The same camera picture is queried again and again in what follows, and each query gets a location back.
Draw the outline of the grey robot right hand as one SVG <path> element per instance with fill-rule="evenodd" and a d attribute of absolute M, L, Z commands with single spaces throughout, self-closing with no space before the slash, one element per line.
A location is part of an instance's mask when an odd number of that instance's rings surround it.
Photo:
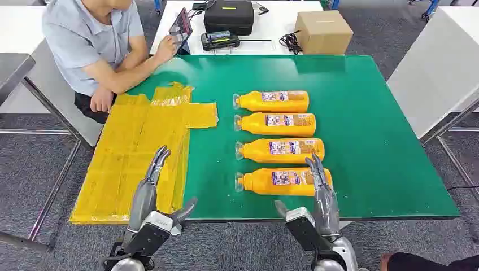
<path fill-rule="evenodd" d="M 315 204 L 312 217 L 316 231 L 324 237 L 339 237 L 341 232 L 336 193 L 327 183 L 325 169 L 319 157 L 312 154 L 312 159 L 305 158 L 305 161 L 313 176 Z"/>

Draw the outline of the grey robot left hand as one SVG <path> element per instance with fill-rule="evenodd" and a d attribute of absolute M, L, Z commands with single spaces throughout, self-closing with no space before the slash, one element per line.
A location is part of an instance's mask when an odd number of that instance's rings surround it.
<path fill-rule="evenodd" d="M 139 182 L 135 190 L 132 206 L 130 208 L 129 222 L 125 235 L 134 235 L 140 231 L 140 228 L 152 212 L 156 211 L 157 185 L 159 182 L 160 173 L 163 169 L 165 160 L 171 151 L 166 145 L 160 147 L 154 154 L 151 164 L 149 165 L 145 177 Z M 193 212 L 198 199 L 196 197 L 187 201 L 183 208 L 167 215 L 172 219 L 172 226 L 169 232 L 173 235 L 179 235 L 182 231 L 181 224 Z"/>

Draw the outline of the person's left hand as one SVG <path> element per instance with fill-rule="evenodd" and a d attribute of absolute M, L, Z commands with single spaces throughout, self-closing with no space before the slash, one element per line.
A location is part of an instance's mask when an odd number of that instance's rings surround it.
<path fill-rule="evenodd" d="M 114 93 L 104 87 L 99 87 L 91 96 L 90 109 L 93 112 L 109 113 L 114 99 Z"/>

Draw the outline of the person's right hand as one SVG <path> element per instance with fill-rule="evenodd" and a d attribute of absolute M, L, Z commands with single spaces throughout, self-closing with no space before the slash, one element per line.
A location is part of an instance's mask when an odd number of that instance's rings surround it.
<path fill-rule="evenodd" d="M 169 61 L 176 54 L 176 51 L 177 47 L 172 36 L 165 36 L 157 48 L 154 59 L 158 65 L 161 65 Z"/>

